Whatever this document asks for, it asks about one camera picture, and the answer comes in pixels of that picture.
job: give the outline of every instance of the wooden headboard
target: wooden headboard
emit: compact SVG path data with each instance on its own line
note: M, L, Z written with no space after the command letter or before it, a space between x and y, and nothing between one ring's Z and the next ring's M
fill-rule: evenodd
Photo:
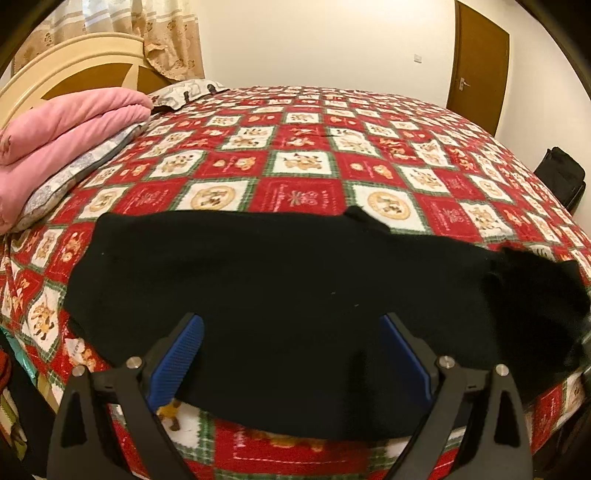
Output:
M151 93L170 83L146 61L141 37L83 35L45 51L0 90L0 129L20 113L65 93L115 86Z

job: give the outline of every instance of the curtain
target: curtain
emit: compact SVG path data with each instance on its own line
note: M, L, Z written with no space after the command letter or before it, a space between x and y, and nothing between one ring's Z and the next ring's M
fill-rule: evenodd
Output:
M167 78L204 78L192 0L67 0L18 50L14 73L40 53L86 33L114 31L144 39L148 62Z

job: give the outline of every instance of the blue gripper pad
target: blue gripper pad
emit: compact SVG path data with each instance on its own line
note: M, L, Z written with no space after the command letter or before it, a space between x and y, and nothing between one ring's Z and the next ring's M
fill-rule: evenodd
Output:
M203 319L186 314L172 333L160 339L144 357L141 386L150 410L168 405L203 342Z
M435 354L423 340L413 337L394 314L383 315L379 322L382 346L396 374L418 405L431 407L438 383Z

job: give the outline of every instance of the patterned pillow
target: patterned pillow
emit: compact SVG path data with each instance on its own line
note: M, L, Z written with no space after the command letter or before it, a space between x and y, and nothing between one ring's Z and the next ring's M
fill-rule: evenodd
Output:
M179 110L193 100L226 90L228 89L219 82L206 79L190 79L173 83L152 92L148 96L154 103L154 108L167 106L173 110Z
M66 194L93 171L112 160L148 122L133 124L66 165L27 200L11 233L21 232L51 212Z

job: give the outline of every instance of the door handle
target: door handle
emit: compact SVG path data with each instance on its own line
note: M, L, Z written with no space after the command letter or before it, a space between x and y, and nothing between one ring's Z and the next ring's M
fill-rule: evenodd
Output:
M469 87L470 84L466 83L466 79L464 77L460 78L460 90L463 91L464 87Z

